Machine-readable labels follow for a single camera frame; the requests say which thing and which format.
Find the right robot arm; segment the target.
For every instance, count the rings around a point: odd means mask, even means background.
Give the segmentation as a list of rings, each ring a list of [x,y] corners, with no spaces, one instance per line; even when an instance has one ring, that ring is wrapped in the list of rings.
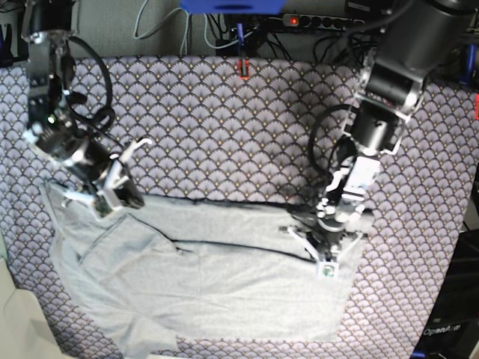
[[[73,35],[72,1],[27,1],[22,39],[28,44],[28,122],[23,138],[40,155],[69,171],[83,184],[72,198],[83,200],[100,215],[124,207],[140,209],[144,199],[127,166],[133,153],[151,141],[131,141],[121,153],[110,153],[96,138],[106,136],[116,114],[106,64],[82,39]],[[75,61],[70,44],[82,47],[97,63],[106,88],[106,103],[93,117],[76,112],[87,102],[71,89]]]

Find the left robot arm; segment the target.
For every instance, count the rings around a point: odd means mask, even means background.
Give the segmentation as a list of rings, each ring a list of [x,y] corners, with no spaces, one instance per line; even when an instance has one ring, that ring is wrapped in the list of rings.
[[[427,77],[445,60],[478,10],[476,1],[396,1],[387,15],[345,31],[346,36],[380,30],[379,44],[365,58],[352,105],[343,111],[342,135],[326,168],[314,154],[318,125],[308,138],[307,156],[320,176],[320,194],[311,227],[298,240],[319,264],[335,264],[346,254],[348,233],[363,235],[372,219],[364,206],[367,189],[380,171],[379,155],[395,154],[405,125],[419,109]]]

